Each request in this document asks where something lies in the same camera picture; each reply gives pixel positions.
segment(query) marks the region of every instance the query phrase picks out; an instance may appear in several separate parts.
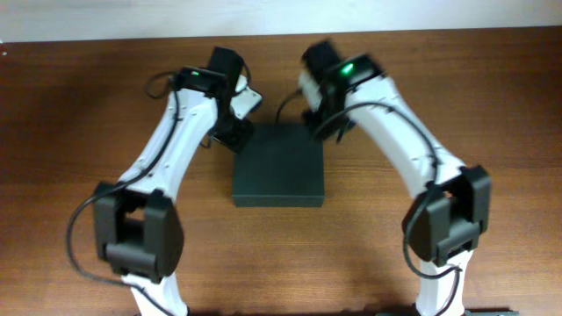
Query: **black cable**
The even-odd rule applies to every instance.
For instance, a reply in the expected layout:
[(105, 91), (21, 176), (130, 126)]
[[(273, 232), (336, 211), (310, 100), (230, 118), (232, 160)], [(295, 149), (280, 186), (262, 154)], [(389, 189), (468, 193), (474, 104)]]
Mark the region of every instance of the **black cable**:
[(201, 140), (199, 142), (199, 145), (204, 148), (204, 149), (209, 149), (211, 148), (211, 144), (213, 143), (213, 137), (211, 135), (207, 135), (207, 143), (203, 143), (203, 141)]
[(295, 91), (293, 91), (292, 94), (287, 96), (285, 98), (285, 100), (283, 100), (283, 102), (281, 102), (281, 104), (279, 105), (279, 108), (277, 109), (277, 114), (275, 115), (275, 125), (279, 124), (279, 118), (281, 118), (281, 111), (283, 110), (283, 108), (289, 102), (291, 102), (294, 98), (297, 98), (297, 97), (300, 97), (300, 96), (302, 96), (302, 89), (296, 89)]
[[(155, 79), (160, 78), (164, 76), (164, 73), (162, 74), (158, 74), (153, 76), (151, 79), (149, 79), (149, 82), (153, 82)], [(101, 198), (105, 198), (107, 196), (110, 196), (113, 193), (119, 192), (123, 189), (125, 189), (128, 185), (131, 185), (139, 180), (141, 180), (144, 176), (148, 175), (148, 173), (155, 167), (155, 165), (160, 161), (160, 158), (162, 158), (164, 152), (166, 151), (166, 148), (169, 145), (169, 142), (172, 139), (172, 136), (174, 134), (174, 131), (176, 130), (177, 127), (177, 122), (179, 121), (179, 108), (180, 108), (180, 103), (179, 103), (179, 97), (177, 96), (177, 90), (176, 87), (174, 86), (174, 81), (172, 79), (172, 77), (169, 78), (168, 80), (169, 83), (169, 87), (172, 89), (172, 91), (174, 92), (174, 98), (176, 100), (176, 112), (174, 113), (174, 118), (173, 118), (173, 122), (172, 122), (172, 126), (169, 129), (168, 135), (166, 136), (166, 139), (164, 140), (162, 147), (160, 148), (160, 150), (158, 151), (158, 153), (156, 154), (156, 157), (148, 164), (148, 166), (143, 169), (139, 175), (135, 176), (134, 178), (127, 180), (123, 183), (118, 183), (115, 187), (113, 187), (112, 189), (105, 191), (105, 192), (101, 192), (98, 194), (94, 194), (91, 197), (88, 197), (85, 201), (83, 201), (80, 205), (78, 205), (78, 207), (76, 207), (76, 209), (74, 210), (74, 212), (72, 213), (72, 215), (70, 216), (70, 220), (68, 221), (68, 225), (67, 225), (67, 232), (66, 232), (66, 250), (67, 250), (67, 256), (68, 259), (70, 261), (70, 264), (72, 265), (72, 268), (82, 277), (86, 277), (89, 278), (90, 280), (96, 281), (96, 282), (100, 282), (100, 283), (104, 283), (104, 284), (111, 284), (111, 285), (117, 285), (117, 286), (123, 286), (123, 287), (129, 287), (129, 288), (134, 288), (135, 290), (137, 290), (140, 294), (142, 294), (142, 296), (144, 296), (154, 307), (156, 307), (160, 312), (164, 313), (167, 316), (174, 316), (173, 313), (168, 312), (165, 308), (163, 308), (161, 305), (159, 305), (153, 298), (151, 298), (146, 292), (145, 289), (143, 287), (141, 287), (138, 284), (128, 284), (125, 283), (123, 281), (119, 281), (119, 280), (115, 280), (115, 279), (110, 279), (104, 276), (97, 276), (95, 274), (92, 274), (88, 271), (86, 271), (84, 268), (82, 268), (82, 266), (80, 265), (80, 263), (78, 263), (75, 255), (74, 255), (74, 251), (72, 249), (72, 231), (74, 229), (74, 224), (76, 223), (76, 220), (78, 219), (78, 217), (80, 216), (80, 214), (83, 213), (83, 211), (86, 209), (86, 207), (88, 207), (88, 205), (91, 205), (93, 203), (96, 203), (99, 199)], [(151, 97), (151, 94), (149, 93), (149, 85), (146, 86), (146, 92), (147, 94)]]
[(447, 309), (449, 309), (449, 307), (452, 304), (452, 301), (455, 297), (455, 294), (457, 293), (458, 282), (459, 282), (459, 279), (460, 279), (460, 272), (462, 272), (462, 269), (460, 269), (459, 267), (451, 267), (451, 268), (448, 268), (444, 272), (439, 273), (437, 275), (428, 275), (428, 274), (425, 274), (425, 273), (419, 271), (414, 266), (414, 264), (412, 263), (412, 259), (410, 258), (410, 254), (408, 252), (408, 246), (409, 246), (409, 243), (410, 243), (410, 235), (412, 234), (412, 229), (414, 228), (414, 224), (415, 224), (416, 220), (422, 214), (423, 209), (425, 209), (427, 207), (427, 205), (429, 204), (429, 201), (431, 200), (432, 196), (438, 191), (438, 186), (436, 184), (436, 180), (437, 180), (437, 176), (439, 174), (439, 160), (437, 159), (437, 152), (436, 152), (435, 148), (433, 147), (433, 144), (431, 143), (431, 140), (429, 139), (429, 137), (425, 134), (425, 132), (410, 117), (408, 117), (408, 115), (406, 115), (405, 113), (397, 110), (396, 108), (394, 108), (393, 106), (391, 106), (389, 104), (384, 104), (384, 103), (381, 103), (381, 102), (362, 102), (362, 103), (353, 104), (349, 107), (346, 107), (342, 111), (337, 112), (336, 114), (332, 115), (331, 117), (326, 119), (324, 122), (322, 122), (322, 124), (320, 124), (314, 130), (312, 137), (313, 137), (313, 139), (315, 139), (318, 136), (318, 134), (320, 134), (322, 132), (322, 130), (324, 130), (324, 128), (326, 128), (326, 126), (330, 125), (332, 122), (334, 122), (335, 120), (339, 119), (340, 117), (346, 115), (350, 111), (354, 111), (355, 109), (363, 108), (363, 107), (366, 107), (366, 106), (382, 107), (382, 108), (386, 109), (389, 113), (393, 112), (396, 115), (398, 115), (399, 117), (401, 117), (402, 119), (404, 119), (404, 121), (406, 121), (412, 128), (414, 128), (414, 130), (421, 137), (421, 139), (425, 143), (425, 145), (426, 145), (426, 147), (427, 147), (427, 149), (430, 153), (429, 156), (433, 159), (433, 163), (431, 164), (431, 167), (433, 168), (433, 175), (431, 177), (431, 181), (429, 182), (428, 192), (426, 193), (425, 198), (420, 202), (420, 205), (415, 210), (414, 214), (412, 215), (412, 218), (409, 220), (409, 222), (406, 225), (406, 231), (404, 232), (404, 239), (402, 240), (402, 252), (404, 253), (404, 259), (406, 260), (407, 266), (418, 277), (423, 277), (423, 278), (430, 279), (430, 280), (436, 280), (436, 279), (439, 279), (441, 277), (445, 277), (448, 274), (450, 274), (451, 272), (455, 271), (456, 282), (455, 282), (455, 284), (453, 284), (453, 289), (452, 289), (450, 300), (447, 303), (447, 305), (445, 305), (445, 307), (442, 309), (442, 311), (440, 311), (436, 316), (443, 315), (443, 313), (445, 313), (447, 311)]
[(168, 95), (168, 93), (169, 93), (169, 88), (170, 88), (169, 83), (167, 83), (164, 86), (164, 88), (162, 89), (162, 91), (158, 94), (153, 94), (151, 88), (152, 88), (152, 86), (153, 86), (153, 84), (156, 80), (158, 80), (160, 78), (163, 78), (165, 76), (170, 76), (170, 75), (175, 75), (175, 74), (176, 74), (175, 71), (164, 71), (164, 72), (161, 72), (159, 74), (151, 76), (150, 78), (148, 78), (147, 83), (144, 85), (144, 93), (147, 96), (149, 96), (153, 99), (160, 99), (160, 98), (166, 97), (166, 95)]

